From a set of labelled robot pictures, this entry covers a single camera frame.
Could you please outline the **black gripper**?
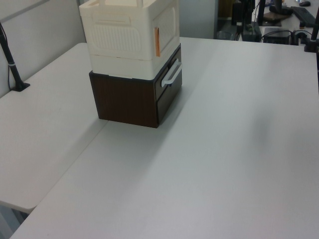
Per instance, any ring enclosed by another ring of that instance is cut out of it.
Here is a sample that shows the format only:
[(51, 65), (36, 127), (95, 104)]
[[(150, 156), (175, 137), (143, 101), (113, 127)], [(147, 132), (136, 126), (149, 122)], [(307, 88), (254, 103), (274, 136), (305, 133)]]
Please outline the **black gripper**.
[(233, 22), (236, 26), (243, 26), (243, 23), (252, 21), (252, 1), (236, 0), (233, 3)]

